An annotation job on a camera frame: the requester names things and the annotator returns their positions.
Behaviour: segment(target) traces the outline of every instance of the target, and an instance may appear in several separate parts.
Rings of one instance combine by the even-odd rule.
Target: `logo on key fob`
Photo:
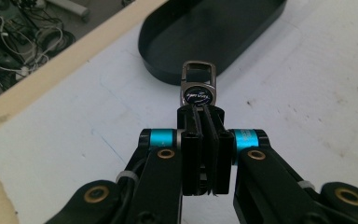
[[[185,100],[190,105],[209,105],[213,100],[213,95],[203,87],[190,87],[185,92]]]

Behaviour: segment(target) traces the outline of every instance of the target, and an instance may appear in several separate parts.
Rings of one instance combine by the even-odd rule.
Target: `key fob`
[[[209,81],[188,81],[191,70],[201,70],[210,75]],[[183,65],[181,80],[181,105],[214,105],[216,102],[216,67],[212,63],[188,61]]]

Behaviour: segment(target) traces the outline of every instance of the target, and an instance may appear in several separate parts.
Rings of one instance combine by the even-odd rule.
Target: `black cable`
[[[6,38],[6,39],[14,38],[17,41],[17,43],[19,43],[21,45],[29,43],[27,41],[27,38],[29,39],[29,36],[34,35],[34,32],[33,32],[34,28],[31,26],[25,25],[25,24],[18,23],[15,20],[10,20],[10,22],[12,22],[12,24],[10,24],[11,25],[10,29],[8,29],[6,25],[3,27],[4,31],[5,31],[5,33],[7,33],[7,35],[2,36],[2,37]]]
[[[1,91],[7,91],[10,87],[17,83],[16,76],[17,74],[15,71],[7,71],[9,70],[17,70],[16,68],[1,68],[0,67],[0,88]]]
[[[18,38],[16,38],[16,36],[14,36],[11,32],[6,32],[6,33],[7,33],[7,36],[2,36],[5,39],[5,43],[7,44],[7,46],[6,46],[7,50],[5,50],[5,51],[8,51],[8,50],[11,51],[10,49],[8,49],[8,48],[11,48],[15,52],[20,52],[19,47],[15,43],[15,40],[16,40],[16,42],[20,43]],[[14,54],[16,55],[18,60],[13,58],[12,55],[10,55],[10,57],[12,57],[16,62],[18,62],[19,64],[25,62],[24,57],[20,53],[14,53]]]
[[[13,1],[18,7],[34,7],[36,6],[36,0],[20,0],[20,1]]]
[[[126,188],[125,193],[122,195],[122,204],[115,212],[115,216],[113,217],[110,224],[121,224],[124,223],[127,212],[130,208],[130,202],[132,200],[133,192],[135,190],[135,181],[129,177],[121,177],[120,179],[126,178]]]
[[[63,22],[62,20],[58,19],[58,18],[53,18],[51,17],[47,12],[46,10],[44,9],[38,9],[37,11],[42,11],[46,17],[42,16],[42,15],[39,15],[39,14],[36,14],[36,10],[35,9],[32,9],[32,8],[28,8],[27,10],[23,10],[28,16],[29,18],[33,19],[33,20],[36,20],[36,21],[48,21],[50,23],[53,23],[53,24],[59,24],[61,26],[61,29],[63,29]]]
[[[143,158],[139,161],[137,161],[133,167],[131,168],[131,170],[136,173],[138,176],[141,176],[142,174],[142,171],[144,170],[145,168],[145,164],[146,164],[146,160],[147,158]]]
[[[43,51],[46,51],[49,48],[49,45],[60,39],[60,37],[61,37],[61,31],[58,30],[53,31],[50,34],[44,36],[44,38],[41,41],[39,41],[41,49]],[[60,43],[56,45],[55,49],[51,49],[48,52],[46,52],[46,55],[49,57],[54,57],[75,42],[76,42],[76,38],[72,33],[62,30],[62,40],[60,41]]]
[[[20,27],[22,27],[22,28],[28,28],[28,29],[31,29],[31,30],[32,30],[32,29],[38,29],[37,26],[34,25],[34,23],[33,23],[34,26],[29,26],[29,25],[25,25],[25,24],[18,23],[18,22],[16,22],[15,20],[12,20],[11,22],[15,23],[16,25],[18,25],[18,26],[20,26]]]
[[[38,57],[38,52],[39,52],[39,49],[40,49],[40,45],[37,43],[36,40],[34,41],[34,43],[36,44],[37,48],[35,48],[34,58],[31,61],[29,61],[27,64],[25,64],[28,67],[33,67],[36,64],[42,64],[42,63],[35,63],[35,61],[36,61],[36,59]]]
[[[24,10],[24,7],[34,7],[36,6],[36,0],[32,0],[32,1],[24,1],[22,0],[21,3],[18,3],[18,8],[20,10],[20,13],[23,17],[25,17],[25,19],[31,23],[33,25],[32,28],[30,29],[36,29],[36,30],[39,30],[39,27],[37,27],[37,25],[31,20],[31,18],[28,16],[27,13],[25,13],[25,10]]]

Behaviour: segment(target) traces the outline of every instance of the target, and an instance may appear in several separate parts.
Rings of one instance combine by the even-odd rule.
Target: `floor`
[[[52,18],[60,19],[64,24],[64,30],[72,33],[76,37],[76,40],[92,31],[123,8],[121,0],[71,1],[88,8],[89,15],[86,18],[81,18],[80,16],[51,3],[46,3],[45,10]]]

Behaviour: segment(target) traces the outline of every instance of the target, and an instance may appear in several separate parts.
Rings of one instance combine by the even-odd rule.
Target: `wooden edge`
[[[0,96],[0,126],[98,54],[167,0],[137,0]],[[19,223],[0,183],[0,223]]]

